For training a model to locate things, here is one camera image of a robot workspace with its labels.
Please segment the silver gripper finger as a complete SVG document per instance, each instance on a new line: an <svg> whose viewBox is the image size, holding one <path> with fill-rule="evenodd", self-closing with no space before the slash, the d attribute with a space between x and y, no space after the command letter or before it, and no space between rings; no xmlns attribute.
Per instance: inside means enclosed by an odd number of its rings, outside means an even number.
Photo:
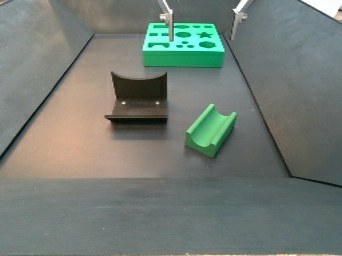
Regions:
<svg viewBox="0 0 342 256"><path fill-rule="evenodd" d="M253 2L254 0L241 0L237 7L233 9L234 21L230 34L231 40L234 40L237 37L238 25L247 19L246 11Z"/></svg>
<svg viewBox="0 0 342 256"><path fill-rule="evenodd" d="M162 14L159 15L159 18L169 27L169 40L174 41L174 11L169 6L167 0L157 0L157 1L162 9Z"/></svg>

